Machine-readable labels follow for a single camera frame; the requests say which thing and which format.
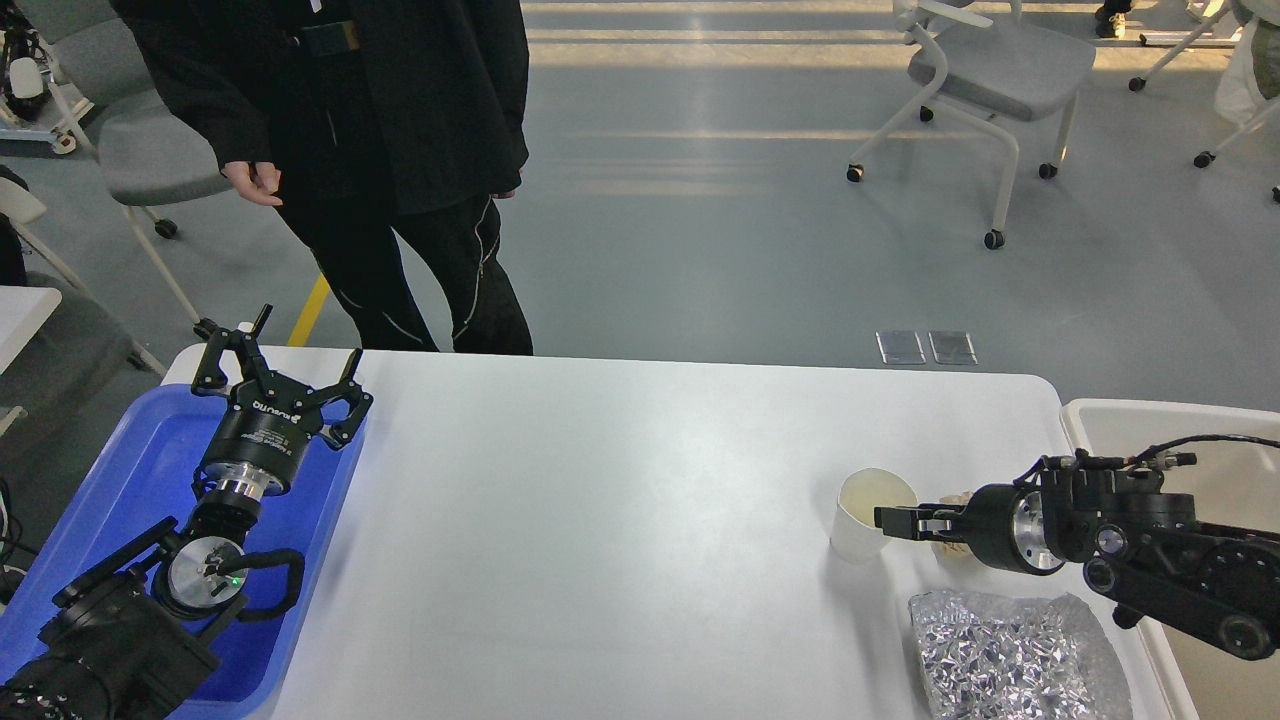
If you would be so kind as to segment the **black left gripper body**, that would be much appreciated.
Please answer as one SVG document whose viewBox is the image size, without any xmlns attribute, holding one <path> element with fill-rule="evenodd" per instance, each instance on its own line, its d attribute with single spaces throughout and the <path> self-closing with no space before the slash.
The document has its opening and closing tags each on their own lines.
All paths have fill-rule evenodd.
<svg viewBox="0 0 1280 720">
<path fill-rule="evenodd" d="M 291 492 L 319 433 L 319 406 L 308 404 L 314 388 L 276 377 L 274 391 L 262 380 L 242 380 L 228 397 L 228 409 L 198 462 L 198 495 L 237 489 L 250 497 Z"/>
</svg>

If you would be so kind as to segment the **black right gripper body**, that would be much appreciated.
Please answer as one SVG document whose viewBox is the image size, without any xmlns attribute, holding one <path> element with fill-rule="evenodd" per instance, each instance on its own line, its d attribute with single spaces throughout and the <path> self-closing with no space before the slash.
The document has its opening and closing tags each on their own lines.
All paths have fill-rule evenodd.
<svg viewBox="0 0 1280 720">
<path fill-rule="evenodd" d="M 980 487 L 966 501 L 954 530 L 989 568 L 1051 575 L 1065 565 L 1050 548 L 1042 493 L 1029 486 Z"/>
</svg>

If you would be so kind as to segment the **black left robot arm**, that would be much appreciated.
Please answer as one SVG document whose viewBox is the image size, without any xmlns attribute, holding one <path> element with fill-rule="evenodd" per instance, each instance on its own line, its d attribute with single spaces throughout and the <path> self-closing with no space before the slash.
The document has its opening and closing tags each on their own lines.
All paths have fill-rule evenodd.
<svg viewBox="0 0 1280 720">
<path fill-rule="evenodd" d="M 372 396 L 210 319 L 188 389 L 125 414 L 3 616 L 5 719 L 243 719 L 278 688 Z"/>
</svg>

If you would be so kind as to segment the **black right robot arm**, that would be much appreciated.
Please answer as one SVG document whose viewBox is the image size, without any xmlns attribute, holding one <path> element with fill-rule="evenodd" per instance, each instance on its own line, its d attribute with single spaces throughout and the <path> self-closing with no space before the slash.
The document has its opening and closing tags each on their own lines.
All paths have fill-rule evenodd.
<svg viewBox="0 0 1280 720">
<path fill-rule="evenodd" d="M 1185 436 L 1124 457 L 1078 448 L 1048 456 L 963 503 L 876 505 L 887 537 L 965 546 L 988 568 L 1048 577 L 1082 566 L 1091 591 L 1114 602 L 1124 629 L 1149 618 L 1236 659 L 1277 651 L 1277 534 L 1198 519 L 1196 501 L 1167 492 L 1189 468 Z"/>
</svg>

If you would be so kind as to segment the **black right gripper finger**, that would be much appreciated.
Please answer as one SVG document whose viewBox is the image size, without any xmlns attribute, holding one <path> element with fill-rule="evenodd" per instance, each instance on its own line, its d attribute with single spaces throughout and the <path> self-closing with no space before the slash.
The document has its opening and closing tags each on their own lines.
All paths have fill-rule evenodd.
<svg viewBox="0 0 1280 720">
<path fill-rule="evenodd" d="M 957 518 L 964 509 L 964 505 L 881 506 L 879 519 L 882 521 L 950 520 Z"/>
<path fill-rule="evenodd" d="M 961 542 L 961 536 L 954 528 L 952 518 L 878 515 L 874 525 L 883 536 L 895 539 L 938 543 Z"/>
</svg>

